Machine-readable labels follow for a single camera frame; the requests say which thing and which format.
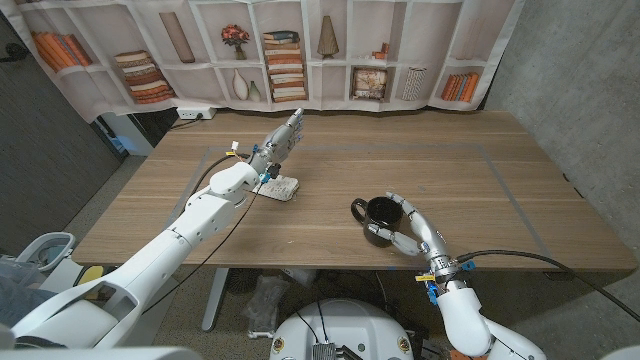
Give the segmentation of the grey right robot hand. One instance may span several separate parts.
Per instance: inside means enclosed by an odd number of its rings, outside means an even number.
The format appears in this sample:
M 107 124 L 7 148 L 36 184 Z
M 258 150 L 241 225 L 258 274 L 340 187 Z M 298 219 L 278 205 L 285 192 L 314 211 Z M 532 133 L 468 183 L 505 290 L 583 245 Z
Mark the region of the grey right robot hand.
M 390 242 L 406 255 L 417 256 L 422 253 L 433 271 L 437 284 L 452 280 L 459 271 L 459 266 L 449 256 L 446 242 L 440 232 L 405 198 L 387 192 L 386 199 L 394 203 L 393 210 L 400 209 L 401 214 L 408 217 L 411 230 L 419 237 L 419 241 L 402 234 L 399 230 L 392 230 L 390 225 L 383 226 L 377 223 L 365 225 L 364 233 Z

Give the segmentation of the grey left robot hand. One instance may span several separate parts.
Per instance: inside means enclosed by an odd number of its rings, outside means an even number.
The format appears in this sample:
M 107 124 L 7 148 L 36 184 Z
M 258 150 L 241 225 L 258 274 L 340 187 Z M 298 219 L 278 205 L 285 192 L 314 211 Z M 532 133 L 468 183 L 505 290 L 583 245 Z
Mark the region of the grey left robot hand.
M 298 108 L 288 120 L 272 131 L 258 147 L 249 164 L 259 174 L 264 173 L 271 164 L 281 164 L 290 151 L 302 138 L 303 108 Z

